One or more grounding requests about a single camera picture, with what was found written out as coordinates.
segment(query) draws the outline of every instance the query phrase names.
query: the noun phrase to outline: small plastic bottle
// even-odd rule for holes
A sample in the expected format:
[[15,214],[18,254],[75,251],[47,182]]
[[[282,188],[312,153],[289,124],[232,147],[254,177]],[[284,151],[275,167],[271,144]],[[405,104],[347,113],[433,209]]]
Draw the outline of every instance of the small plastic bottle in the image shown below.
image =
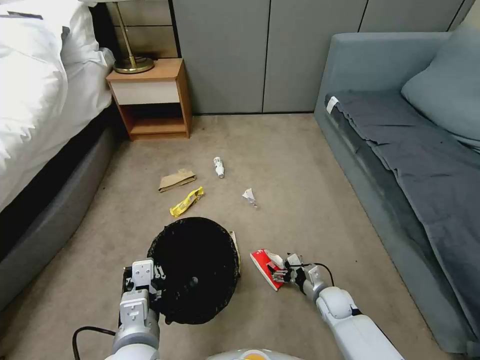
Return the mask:
[[225,177],[225,168],[222,159],[218,156],[213,159],[213,165],[215,166],[215,172],[220,179]]

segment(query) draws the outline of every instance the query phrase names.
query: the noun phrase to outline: black mesh trash bin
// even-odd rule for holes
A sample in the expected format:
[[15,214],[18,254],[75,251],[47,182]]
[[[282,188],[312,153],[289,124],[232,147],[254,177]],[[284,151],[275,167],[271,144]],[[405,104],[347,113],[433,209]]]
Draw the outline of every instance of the black mesh trash bin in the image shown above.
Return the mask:
[[203,324],[226,307],[240,275],[239,255],[227,230],[204,217],[166,226],[147,256],[165,275],[152,305],[170,324]]

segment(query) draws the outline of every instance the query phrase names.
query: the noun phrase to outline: beige carpet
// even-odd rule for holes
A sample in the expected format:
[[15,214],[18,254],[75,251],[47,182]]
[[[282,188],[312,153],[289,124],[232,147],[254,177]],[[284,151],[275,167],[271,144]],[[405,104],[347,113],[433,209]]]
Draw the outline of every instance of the beige carpet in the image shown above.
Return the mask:
[[[224,179],[214,172],[215,156],[224,160]],[[179,168],[193,170],[197,180],[159,193],[160,178]],[[247,347],[306,360],[342,358],[314,304],[294,287],[274,292],[257,271],[249,253],[260,247],[328,264],[336,284],[406,359],[449,359],[311,114],[202,116],[188,140],[123,143],[76,234],[2,314],[0,354],[72,359],[76,328],[116,329],[122,267],[146,255],[154,236],[174,220],[169,207],[200,185],[205,196],[185,216],[207,217],[236,232],[242,277],[211,322],[160,320],[163,359],[204,359]],[[250,187],[257,210],[241,196]],[[111,337],[96,333],[78,341],[82,360],[102,360],[112,345]]]

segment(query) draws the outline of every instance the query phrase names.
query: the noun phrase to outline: white tag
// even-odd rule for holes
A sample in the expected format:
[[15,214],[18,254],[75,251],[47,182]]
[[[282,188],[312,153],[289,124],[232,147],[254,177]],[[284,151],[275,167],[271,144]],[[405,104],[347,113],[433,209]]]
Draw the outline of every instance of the white tag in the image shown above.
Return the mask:
[[330,101],[328,102],[328,104],[326,105],[326,110],[328,111],[328,114],[330,115],[332,113],[332,109],[334,108],[334,106],[339,102],[339,100],[335,97],[335,96],[332,96],[330,98]]

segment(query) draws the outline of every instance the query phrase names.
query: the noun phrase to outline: gray blanket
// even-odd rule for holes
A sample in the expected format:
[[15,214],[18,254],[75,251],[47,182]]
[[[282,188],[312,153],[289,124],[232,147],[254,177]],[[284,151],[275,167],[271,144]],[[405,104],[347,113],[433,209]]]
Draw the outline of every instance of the gray blanket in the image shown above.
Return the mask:
[[338,91],[325,104],[332,96],[395,175],[480,338],[480,155],[418,114],[398,91]]

